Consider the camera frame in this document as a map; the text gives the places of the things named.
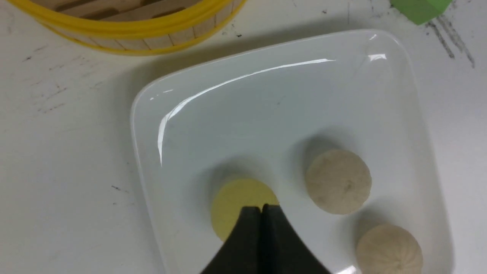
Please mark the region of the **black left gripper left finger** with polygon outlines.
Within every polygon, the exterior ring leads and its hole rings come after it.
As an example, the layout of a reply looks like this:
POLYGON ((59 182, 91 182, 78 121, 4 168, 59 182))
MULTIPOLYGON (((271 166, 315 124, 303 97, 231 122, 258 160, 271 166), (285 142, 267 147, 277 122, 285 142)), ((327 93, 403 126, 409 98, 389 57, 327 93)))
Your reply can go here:
POLYGON ((242 207, 229 237, 203 274, 257 274, 261 210, 242 207))

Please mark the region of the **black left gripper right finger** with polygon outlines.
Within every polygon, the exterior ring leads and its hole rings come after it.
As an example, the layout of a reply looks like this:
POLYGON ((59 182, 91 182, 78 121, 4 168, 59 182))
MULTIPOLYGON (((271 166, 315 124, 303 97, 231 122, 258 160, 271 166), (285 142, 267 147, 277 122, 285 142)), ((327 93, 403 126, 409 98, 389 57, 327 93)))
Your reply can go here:
POLYGON ((266 204, 261 213, 261 273, 330 273, 303 243, 278 205, 266 204))

